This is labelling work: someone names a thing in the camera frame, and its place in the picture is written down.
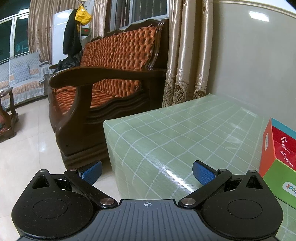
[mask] ridged black surface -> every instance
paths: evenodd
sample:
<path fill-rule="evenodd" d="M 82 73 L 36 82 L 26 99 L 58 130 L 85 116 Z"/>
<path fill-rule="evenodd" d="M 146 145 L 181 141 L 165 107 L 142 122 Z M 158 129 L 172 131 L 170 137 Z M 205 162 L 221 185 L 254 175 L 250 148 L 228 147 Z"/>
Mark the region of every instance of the ridged black surface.
<path fill-rule="evenodd" d="M 25 237 L 19 239 L 19 241 L 28 240 L 30 239 Z M 123 200 L 117 208 L 100 211 L 88 227 L 64 240 L 226 241 L 229 239 L 222 238 L 209 230 L 195 211 L 181 209 L 173 200 Z"/>

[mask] crosshair marking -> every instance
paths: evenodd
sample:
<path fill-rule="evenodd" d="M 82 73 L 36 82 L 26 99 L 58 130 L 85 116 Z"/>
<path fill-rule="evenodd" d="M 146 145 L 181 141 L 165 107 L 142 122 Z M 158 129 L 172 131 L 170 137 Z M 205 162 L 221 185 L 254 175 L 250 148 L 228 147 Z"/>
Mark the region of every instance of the crosshair marking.
<path fill-rule="evenodd" d="M 147 202 L 144 203 L 143 205 L 145 205 L 146 207 L 150 207 L 150 206 L 153 205 L 153 204 L 147 201 Z"/>

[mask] beige satin curtain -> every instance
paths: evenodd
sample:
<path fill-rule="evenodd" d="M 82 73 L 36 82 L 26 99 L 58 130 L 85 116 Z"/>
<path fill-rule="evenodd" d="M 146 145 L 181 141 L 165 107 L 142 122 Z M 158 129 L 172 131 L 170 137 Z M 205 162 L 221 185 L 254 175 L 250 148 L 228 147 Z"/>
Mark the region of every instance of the beige satin curtain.
<path fill-rule="evenodd" d="M 31 0 L 28 20 L 30 53 L 39 51 L 41 61 L 51 61 L 53 14 L 79 6 L 77 0 Z"/>
<path fill-rule="evenodd" d="M 205 95 L 213 35 L 213 0 L 170 0 L 170 48 L 163 107 Z"/>
<path fill-rule="evenodd" d="M 90 22 L 91 37 L 104 36 L 107 0 L 94 0 L 94 14 Z"/>

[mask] wooden sofa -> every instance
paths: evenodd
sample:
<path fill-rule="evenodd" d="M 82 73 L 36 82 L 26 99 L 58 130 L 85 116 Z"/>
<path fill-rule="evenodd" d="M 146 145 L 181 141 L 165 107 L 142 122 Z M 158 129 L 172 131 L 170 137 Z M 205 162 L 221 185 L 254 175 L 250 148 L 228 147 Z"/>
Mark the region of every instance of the wooden sofa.
<path fill-rule="evenodd" d="M 147 20 L 85 46 L 81 66 L 49 81 L 49 117 L 67 169 L 109 158 L 103 122 L 161 108 L 168 20 Z"/>

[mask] white floor tile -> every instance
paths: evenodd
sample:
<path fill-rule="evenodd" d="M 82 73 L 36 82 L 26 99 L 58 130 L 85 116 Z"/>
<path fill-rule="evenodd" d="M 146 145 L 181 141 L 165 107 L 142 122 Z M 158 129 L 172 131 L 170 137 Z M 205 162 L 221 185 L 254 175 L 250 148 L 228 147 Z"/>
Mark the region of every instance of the white floor tile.
<path fill-rule="evenodd" d="M 40 168 L 51 174 L 62 174 L 66 171 L 61 153 L 52 130 L 38 135 Z"/>
<path fill-rule="evenodd" d="M 112 173 L 106 178 L 99 178 L 94 185 L 97 189 L 102 191 L 103 193 L 109 195 L 110 197 L 114 198 L 117 200 L 119 203 L 121 200 L 117 185 L 116 185 L 116 180 L 115 180 L 115 175 Z"/>
<path fill-rule="evenodd" d="M 38 134 L 52 131 L 52 126 L 50 125 L 49 121 L 49 102 L 47 99 L 45 101 L 42 101 L 39 105 L 38 109 Z"/>
<path fill-rule="evenodd" d="M 47 99 L 17 107 L 17 135 L 0 140 L 0 241 L 19 238 L 11 211 L 36 172 L 47 169 L 52 174 L 61 174 L 66 170 L 49 122 L 48 108 Z M 120 201 L 110 162 L 103 162 L 103 174 L 94 186 Z"/>
<path fill-rule="evenodd" d="M 15 125 L 16 136 L 4 141 L 0 140 L 0 149 L 9 147 L 14 143 L 38 134 L 39 106 L 34 106 L 31 109 L 26 107 L 26 111 L 23 111 L 24 107 L 25 106 L 22 106 L 16 109 L 19 118 L 19 121 Z"/>
<path fill-rule="evenodd" d="M 20 238 L 15 226 L 11 220 L 11 216 L 0 218 L 0 241 L 16 241 Z"/>
<path fill-rule="evenodd" d="M 11 210 L 40 169 L 38 158 L 38 136 L 2 148 L 0 175 L 0 217 L 11 214 Z"/>

